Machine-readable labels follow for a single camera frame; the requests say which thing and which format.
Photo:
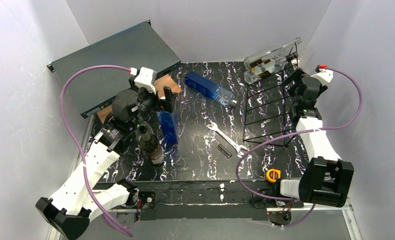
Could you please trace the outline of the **clear round glass bottle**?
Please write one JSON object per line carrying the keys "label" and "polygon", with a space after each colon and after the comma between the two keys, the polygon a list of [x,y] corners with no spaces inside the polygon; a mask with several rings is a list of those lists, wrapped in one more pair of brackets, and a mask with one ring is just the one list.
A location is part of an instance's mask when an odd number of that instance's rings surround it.
{"label": "clear round glass bottle", "polygon": [[302,39],[300,37],[296,37],[284,45],[275,45],[268,47],[267,49],[259,50],[258,52],[247,56],[243,60],[244,67],[246,70],[251,70],[262,63],[266,63],[269,59],[274,57],[285,58],[292,52],[296,51],[296,47],[301,43]]}

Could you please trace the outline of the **clear square labelled bottle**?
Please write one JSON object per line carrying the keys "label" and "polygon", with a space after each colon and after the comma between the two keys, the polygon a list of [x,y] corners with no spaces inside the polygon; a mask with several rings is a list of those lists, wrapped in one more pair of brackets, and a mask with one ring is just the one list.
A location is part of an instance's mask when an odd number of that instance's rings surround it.
{"label": "clear square labelled bottle", "polygon": [[253,84],[282,71],[286,64],[293,59],[297,59],[299,54],[292,52],[286,56],[273,56],[269,58],[259,58],[245,64],[246,71],[244,80],[246,83]]}

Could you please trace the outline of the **black wire wine rack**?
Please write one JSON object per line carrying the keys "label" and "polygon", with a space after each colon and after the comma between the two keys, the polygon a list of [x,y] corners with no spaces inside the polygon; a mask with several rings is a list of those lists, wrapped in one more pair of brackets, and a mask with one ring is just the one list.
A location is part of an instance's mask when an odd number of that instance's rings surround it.
{"label": "black wire wine rack", "polygon": [[292,101],[281,85],[298,67],[299,57],[288,62],[279,73],[252,84],[247,83],[243,141],[250,144],[263,142],[295,131],[291,122]]}

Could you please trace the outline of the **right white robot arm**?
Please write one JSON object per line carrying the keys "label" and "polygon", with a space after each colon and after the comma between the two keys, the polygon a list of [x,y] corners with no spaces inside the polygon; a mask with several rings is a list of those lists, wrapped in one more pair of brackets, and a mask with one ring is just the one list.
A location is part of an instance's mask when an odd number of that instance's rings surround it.
{"label": "right white robot arm", "polygon": [[300,178],[282,178],[278,183],[282,197],[305,203],[341,208],[348,196],[354,166],[343,161],[328,140],[316,108],[317,98],[327,90],[333,71],[320,69],[308,75],[297,68],[282,83],[291,97],[290,120],[304,144],[309,163]]}

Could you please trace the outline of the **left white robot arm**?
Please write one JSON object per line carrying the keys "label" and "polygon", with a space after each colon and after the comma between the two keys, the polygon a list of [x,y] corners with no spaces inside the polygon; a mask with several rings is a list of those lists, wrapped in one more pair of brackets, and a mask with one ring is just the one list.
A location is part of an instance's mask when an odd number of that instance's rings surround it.
{"label": "left white robot arm", "polygon": [[127,180],[119,180],[98,194],[93,193],[93,187],[120,158],[132,137],[137,138],[141,148],[152,146],[153,164],[164,160],[158,139],[145,117],[152,112],[159,116],[171,114],[181,88],[174,82],[165,83],[164,79],[132,77],[129,82],[130,89],[115,96],[111,112],[88,152],[81,153],[82,163],[56,192],[40,198],[35,205],[43,218],[69,240],[78,239],[99,216],[112,228],[131,236],[128,227],[116,222],[109,210],[118,206],[140,209],[139,189]]}

